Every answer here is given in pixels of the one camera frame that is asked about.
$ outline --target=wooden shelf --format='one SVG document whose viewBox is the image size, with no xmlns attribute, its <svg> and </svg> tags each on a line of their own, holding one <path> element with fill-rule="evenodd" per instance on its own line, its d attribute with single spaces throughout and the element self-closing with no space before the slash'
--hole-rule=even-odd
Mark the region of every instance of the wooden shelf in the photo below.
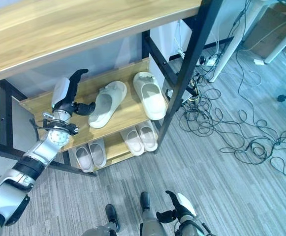
<svg viewBox="0 0 286 236">
<path fill-rule="evenodd" d="M 195 15 L 201 0 L 22 0 L 0 9 L 0 79 Z"/>
<path fill-rule="evenodd" d="M 86 104 L 95 101 L 99 88 L 114 80 L 123 81 L 126 84 L 127 95 L 109 122 L 101 129 L 89 127 L 88 116 L 78 116 L 73 114 L 70 122 L 79 127 L 79 133 L 70 137 L 69 143 L 62 148 L 62 151 L 80 146 L 90 142 L 91 140 L 107 137 L 108 151 L 112 152 L 114 148 L 109 150 L 110 143 L 112 146 L 116 147 L 119 147 L 119 145 L 112 142 L 109 135 L 148 120 L 148 117 L 145 114 L 144 108 L 134 90 L 132 83 L 133 77 L 137 72 L 148 71 L 148 63 L 148 60 L 144 59 L 123 68 L 109 71 L 107 73 L 87 79 L 78 85 L 76 101 Z M 20 102 L 20 104 L 33 113 L 36 122 L 41 124 L 41 122 L 38 121 L 42 120 L 42 112 L 51 112 L 50 107 L 52 95 L 52 92 L 44 93 L 38 97 L 23 100 Z M 119 153 L 115 153 L 112 156 L 118 156 L 119 154 L 123 155 L 124 149 L 121 148 Z"/>
<path fill-rule="evenodd" d="M 115 133 L 115 134 L 105 137 L 104 143 L 105 143 L 105 151 L 107 155 L 107 164 L 102 168 L 105 168 L 107 166 L 116 164 L 118 162 L 121 162 L 128 158 L 133 157 L 133 154 L 130 153 L 130 151 L 128 150 L 120 133 Z M 77 163 L 77 160 L 75 158 L 73 151 L 74 149 L 69 150 L 71 165 L 80 169 L 80 166 Z"/>
</svg>

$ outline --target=cardboard box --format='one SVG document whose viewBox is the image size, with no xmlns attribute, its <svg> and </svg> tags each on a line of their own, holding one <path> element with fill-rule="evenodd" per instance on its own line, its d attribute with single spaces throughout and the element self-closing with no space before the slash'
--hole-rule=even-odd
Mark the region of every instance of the cardboard box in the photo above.
<svg viewBox="0 0 286 236">
<path fill-rule="evenodd" d="M 253 47 L 260 39 L 269 34 L 251 49 L 251 51 L 258 54 L 259 56 L 267 58 L 273 49 L 286 36 L 285 22 L 286 5 L 278 3 L 271 6 L 270 8 L 267 8 L 262 18 L 259 20 L 254 29 L 251 31 L 250 35 L 245 40 L 244 47 L 247 49 Z"/>
</svg>

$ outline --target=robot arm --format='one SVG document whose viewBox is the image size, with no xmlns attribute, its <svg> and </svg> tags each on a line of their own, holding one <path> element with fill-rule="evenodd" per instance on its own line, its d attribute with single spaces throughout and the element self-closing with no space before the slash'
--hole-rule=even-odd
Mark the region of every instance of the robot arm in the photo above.
<svg viewBox="0 0 286 236">
<path fill-rule="evenodd" d="M 3 226 L 14 224 L 22 215 L 30 197 L 28 192 L 43 170 L 53 161 L 59 150 L 68 143 L 69 136 L 78 133 L 78 127 L 68 124 L 72 113 L 89 115 L 95 104 L 74 102 L 77 84 L 88 70 L 76 71 L 70 79 L 60 80 L 52 98 L 53 114 L 44 113 L 44 126 L 48 132 L 23 157 L 0 177 L 0 235 Z"/>
</svg>

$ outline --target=white slipper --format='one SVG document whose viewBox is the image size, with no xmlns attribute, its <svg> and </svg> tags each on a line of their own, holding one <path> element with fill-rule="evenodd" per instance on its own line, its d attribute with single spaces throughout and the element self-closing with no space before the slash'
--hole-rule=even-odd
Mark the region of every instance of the white slipper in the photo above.
<svg viewBox="0 0 286 236">
<path fill-rule="evenodd" d="M 133 84 L 148 118 L 164 118 L 167 108 L 156 78 L 151 73 L 139 72 L 134 76 Z"/>
<path fill-rule="evenodd" d="M 121 81 L 113 81 L 100 89 L 95 100 L 95 110 L 88 117 L 89 126 L 102 128 L 124 100 L 127 94 L 127 86 Z"/>
<path fill-rule="evenodd" d="M 139 138 L 135 126 L 122 130 L 120 133 L 129 151 L 134 156 L 140 156 L 144 153 L 144 145 Z"/>
<path fill-rule="evenodd" d="M 158 147 L 155 130 L 150 120 L 136 126 L 139 137 L 146 151 L 155 151 Z"/>
<path fill-rule="evenodd" d="M 76 148 L 75 155 L 77 162 L 83 172 L 90 172 L 94 170 L 94 163 L 86 146 Z"/>
<path fill-rule="evenodd" d="M 103 139 L 98 139 L 95 140 L 89 145 L 89 151 L 92 156 L 94 165 L 97 168 L 104 167 L 105 164 L 107 163 L 107 156 L 105 154 L 105 147 L 104 147 L 104 140 Z"/>
</svg>

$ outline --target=black robot shoe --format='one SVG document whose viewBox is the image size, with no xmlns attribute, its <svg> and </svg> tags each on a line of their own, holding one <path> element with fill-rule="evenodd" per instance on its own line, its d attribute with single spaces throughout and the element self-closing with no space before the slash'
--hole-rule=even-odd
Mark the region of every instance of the black robot shoe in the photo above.
<svg viewBox="0 0 286 236">
<path fill-rule="evenodd" d="M 105 206 L 105 213 L 108 217 L 108 221 L 116 224 L 116 232 L 120 231 L 120 224 L 117 217 L 117 212 L 113 205 L 108 204 Z"/>
<path fill-rule="evenodd" d="M 149 209 L 150 207 L 150 200 L 149 200 L 149 193 L 148 192 L 142 192 L 141 193 L 141 207 L 144 210 Z"/>
</svg>

